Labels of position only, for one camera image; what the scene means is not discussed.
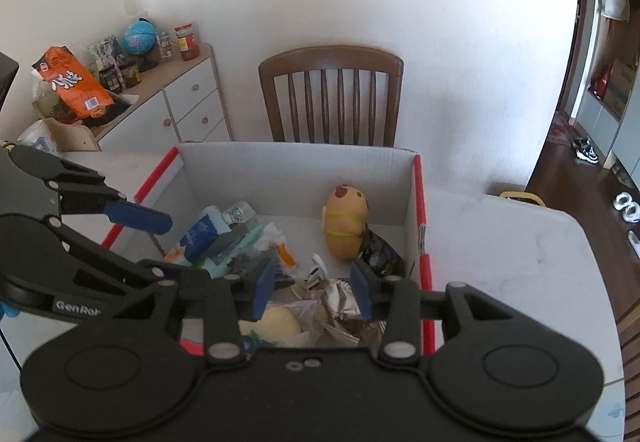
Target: chair backrest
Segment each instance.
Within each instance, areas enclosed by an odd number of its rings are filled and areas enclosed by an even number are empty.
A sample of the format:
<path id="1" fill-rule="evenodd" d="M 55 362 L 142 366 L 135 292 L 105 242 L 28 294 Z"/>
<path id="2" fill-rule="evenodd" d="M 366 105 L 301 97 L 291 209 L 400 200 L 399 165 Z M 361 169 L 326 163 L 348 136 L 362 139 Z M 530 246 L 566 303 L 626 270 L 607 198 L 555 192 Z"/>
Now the chair backrest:
<path id="1" fill-rule="evenodd" d="M 616 321 L 625 375 L 624 440 L 640 440 L 640 299 Z"/>
<path id="2" fill-rule="evenodd" d="M 404 62 L 397 56 L 369 47 L 355 47 L 350 45 L 332 45 L 324 47 L 306 47 L 283 52 L 263 61 L 258 68 L 260 84 L 264 95 L 264 104 L 271 126 L 273 140 L 285 142 L 278 94 L 275 78 L 287 76 L 289 84 L 289 110 L 293 137 L 300 142 L 300 121 L 298 118 L 298 101 L 293 74 L 304 73 L 305 110 L 309 142 L 316 142 L 316 128 L 314 125 L 314 105 L 312 85 L 309 72 L 320 71 L 320 92 L 322 112 L 322 138 L 325 143 L 330 139 L 329 97 L 327 89 L 327 70 L 338 71 L 337 81 L 337 131 L 338 142 L 345 142 L 345 106 L 344 106 L 344 75 L 343 70 L 353 70 L 353 144 L 360 144 L 360 71 L 369 71 L 369 120 L 368 144 L 373 145 L 376 132 L 376 73 L 388 76 L 385 106 L 384 146 L 394 146 L 396 140 L 396 126 L 400 108 L 400 91 L 402 88 L 402 73 Z"/>

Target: snack bag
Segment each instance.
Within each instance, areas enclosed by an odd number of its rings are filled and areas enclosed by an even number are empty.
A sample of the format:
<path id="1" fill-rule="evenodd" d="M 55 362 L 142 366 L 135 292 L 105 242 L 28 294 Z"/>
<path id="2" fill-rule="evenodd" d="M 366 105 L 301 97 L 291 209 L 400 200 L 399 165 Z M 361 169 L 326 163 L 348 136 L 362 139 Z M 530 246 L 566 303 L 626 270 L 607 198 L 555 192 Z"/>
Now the snack bag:
<path id="1" fill-rule="evenodd" d="M 34 74 L 50 83 L 80 119 L 103 117 L 107 107 L 114 104 L 109 93 L 66 47 L 50 47 L 33 68 Z"/>

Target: white tote bag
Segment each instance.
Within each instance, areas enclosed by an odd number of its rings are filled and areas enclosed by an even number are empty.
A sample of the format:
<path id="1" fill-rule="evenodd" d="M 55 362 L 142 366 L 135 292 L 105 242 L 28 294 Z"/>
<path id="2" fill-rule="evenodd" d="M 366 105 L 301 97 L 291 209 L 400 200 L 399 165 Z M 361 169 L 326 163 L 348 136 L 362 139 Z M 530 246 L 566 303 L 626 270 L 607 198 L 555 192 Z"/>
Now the white tote bag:
<path id="1" fill-rule="evenodd" d="M 629 0 L 602 0 L 601 14 L 611 20 L 628 22 L 630 16 Z"/>

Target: globe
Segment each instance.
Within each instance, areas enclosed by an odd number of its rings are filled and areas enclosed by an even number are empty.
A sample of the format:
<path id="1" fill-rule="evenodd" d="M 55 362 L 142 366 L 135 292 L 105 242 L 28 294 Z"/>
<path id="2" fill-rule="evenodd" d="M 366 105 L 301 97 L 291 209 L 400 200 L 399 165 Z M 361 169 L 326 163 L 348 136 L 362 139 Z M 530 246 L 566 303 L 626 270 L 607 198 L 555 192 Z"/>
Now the globe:
<path id="1" fill-rule="evenodd" d="M 156 29 L 146 20 L 140 20 L 129 27 L 122 38 L 124 50 L 142 56 L 156 44 Z"/>

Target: dark wood floor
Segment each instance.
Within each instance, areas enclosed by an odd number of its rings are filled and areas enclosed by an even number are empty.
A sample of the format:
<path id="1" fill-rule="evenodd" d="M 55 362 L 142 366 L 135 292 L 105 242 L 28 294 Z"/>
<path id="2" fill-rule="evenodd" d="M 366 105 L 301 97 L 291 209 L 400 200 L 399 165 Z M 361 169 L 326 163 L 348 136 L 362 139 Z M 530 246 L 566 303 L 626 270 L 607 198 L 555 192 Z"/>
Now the dark wood floor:
<path id="1" fill-rule="evenodd" d="M 640 202 L 640 193 L 620 184 L 610 170 L 577 161 L 573 148 L 552 143 L 545 143 L 527 191 L 578 220 L 620 318 L 640 297 L 640 260 L 626 237 L 630 229 L 640 237 L 640 225 L 627 224 L 612 203 L 622 191 Z"/>

